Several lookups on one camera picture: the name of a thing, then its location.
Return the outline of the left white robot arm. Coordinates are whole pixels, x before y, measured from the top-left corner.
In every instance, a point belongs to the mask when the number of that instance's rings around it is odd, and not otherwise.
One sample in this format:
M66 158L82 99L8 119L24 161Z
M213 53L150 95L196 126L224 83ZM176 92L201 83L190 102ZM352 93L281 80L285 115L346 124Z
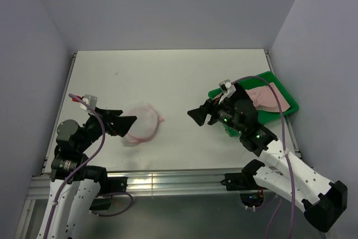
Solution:
M83 125L68 119L57 127L50 191L38 238L77 238L93 200L109 188L104 167L90 166L87 150L104 135L124 137L137 120L121 110L94 109Z

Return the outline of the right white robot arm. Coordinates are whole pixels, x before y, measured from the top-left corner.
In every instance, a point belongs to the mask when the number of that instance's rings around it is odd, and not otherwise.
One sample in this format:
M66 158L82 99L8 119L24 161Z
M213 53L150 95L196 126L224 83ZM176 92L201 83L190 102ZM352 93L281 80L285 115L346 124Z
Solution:
M221 122L240 132L239 141L256 159L242 169L242 182L247 188L257 185L274 191L300 209L317 230L328 232L347 208L347 186L314 171L284 141L258 121L251 100L219 103L212 99L187 112L199 126L211 116L209 124Z

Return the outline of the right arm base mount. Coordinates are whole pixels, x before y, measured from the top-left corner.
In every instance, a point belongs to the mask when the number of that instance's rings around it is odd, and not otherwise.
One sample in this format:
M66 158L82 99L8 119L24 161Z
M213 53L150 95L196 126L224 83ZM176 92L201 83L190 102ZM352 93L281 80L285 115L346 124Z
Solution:
M226 191L238 191L244 206L260 207L264 202L264 188L258 186L249 174L236 172L226 173L220 183Z

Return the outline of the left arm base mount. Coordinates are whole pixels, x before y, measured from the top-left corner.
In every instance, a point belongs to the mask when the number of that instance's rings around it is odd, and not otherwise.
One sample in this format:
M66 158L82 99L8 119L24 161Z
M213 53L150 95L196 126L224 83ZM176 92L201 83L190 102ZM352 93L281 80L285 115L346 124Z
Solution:
M90 210L101 211L108 210L114 199L113 195L109 193L124 193L126 192L128 178L125 176L121 177L109 177L107 179L107 185L104 189L101 189L97 196L94 198Z

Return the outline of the pink bra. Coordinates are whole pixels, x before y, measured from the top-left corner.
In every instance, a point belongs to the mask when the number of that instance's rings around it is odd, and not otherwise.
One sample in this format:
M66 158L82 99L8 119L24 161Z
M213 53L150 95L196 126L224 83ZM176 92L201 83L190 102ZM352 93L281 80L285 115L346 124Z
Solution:
M273 82L270 83L270 86L276 93L282 112L285 112L290 108L289 103L286 101L285 97L281 94L281 92ZM268 85L246 90L246 93L252 100L253 105L257 110L262 110L270 113L279 112L279 106L277 104L275 96Z

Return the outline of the white mesh laundry bag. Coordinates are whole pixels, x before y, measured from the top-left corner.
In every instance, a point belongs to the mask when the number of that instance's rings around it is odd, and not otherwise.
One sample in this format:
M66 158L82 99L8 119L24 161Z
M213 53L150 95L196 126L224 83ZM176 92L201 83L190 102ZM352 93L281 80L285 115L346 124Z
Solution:
M152 140L164 119L148 102L137 102L124 109L123 116L136 116L137 119L127 134L121 139L125 147L135 147Z

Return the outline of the green plastic tray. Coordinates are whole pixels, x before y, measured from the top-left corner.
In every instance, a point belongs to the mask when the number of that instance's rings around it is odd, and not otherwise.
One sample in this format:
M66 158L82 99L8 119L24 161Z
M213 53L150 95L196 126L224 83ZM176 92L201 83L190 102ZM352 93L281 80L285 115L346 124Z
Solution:
M299 110L298 103L272 72L222 82L208 97L231 137L239 137L256 123L264 125Z

